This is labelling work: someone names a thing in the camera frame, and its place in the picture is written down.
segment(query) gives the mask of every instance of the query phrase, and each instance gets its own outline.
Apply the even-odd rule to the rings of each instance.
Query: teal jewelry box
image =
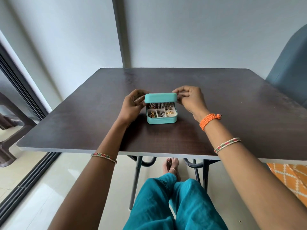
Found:
[[[177,110],[176,93],[148,93],[145,95],[147,122],[149,124],[175,123]]]

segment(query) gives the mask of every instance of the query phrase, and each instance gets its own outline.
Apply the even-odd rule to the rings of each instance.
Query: orange bracelet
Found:
[[[205,118],[203,118],[203,120],[201,120],[201,122],[199,123],[199,126],[201,127],[201,129],[203,131],[205,131],[205,126],[211,121],[211,120],[214,120],[214,119],[221,119],[221,114],[209,114],[207,115]]]

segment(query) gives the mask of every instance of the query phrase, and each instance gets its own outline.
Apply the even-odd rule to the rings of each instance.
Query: bare foot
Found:
[[[181,177],[179,175],[178,166],[179,166],[178,158],[172,158],[172,165],[171,168],[169,169],[169,173],[174,174],[177,177],[177,182],[180,182]]]
[[[162,170],[163,170],[163,174],[167,174],[169,172],[169,169],[171,168],[172,165],[172,159],[171,158],[167,158],[162,165]]]

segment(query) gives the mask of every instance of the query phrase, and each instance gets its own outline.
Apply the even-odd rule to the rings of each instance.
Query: beaded bangle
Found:
[[[205,131],[205,126],[211,121],[211,120],[214,120],[214,119],[221,119],[221,114],[209,114],[207,115],[205,118],[203,118],[203,120],[201,120],[201,122],[199,123],[199,126],[201,127],[201,129],[203,131]]]
[[[91,154],[91,158],[92,158],[93,156],[102,157],[102,158],[105,158],[105,159],[110,160],[110,161],[114,162],[115,164],[117,164],[117,160],[111,158],[110,156],[108,156],[108,155],[106,155],[106,154],[95,152],[95,153],[92,153],[92,154]]]
[[[222,143],[220,146],[218,146],[216,149],[214,149],[214,152],[217,154],[220,150],[222,150],[223,148],[227,147],[228,145],[235,143],[235,142],[239,142],[241,141],[240,138],[233,138],[230,139],[229,141],[226,141],[224,143]]]

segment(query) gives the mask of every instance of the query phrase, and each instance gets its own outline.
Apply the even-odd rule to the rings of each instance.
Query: tabletop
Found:
[[[207,107],[261,161],[307,164],[307,110],[249,69],[102,68],[18,146],[23,150],[93,153],[133,89],[172,92],[199,86]],[[176,123],[150,125],[145,108],[127,129],[120,154],[218,159],[192,114],[176,104]]]

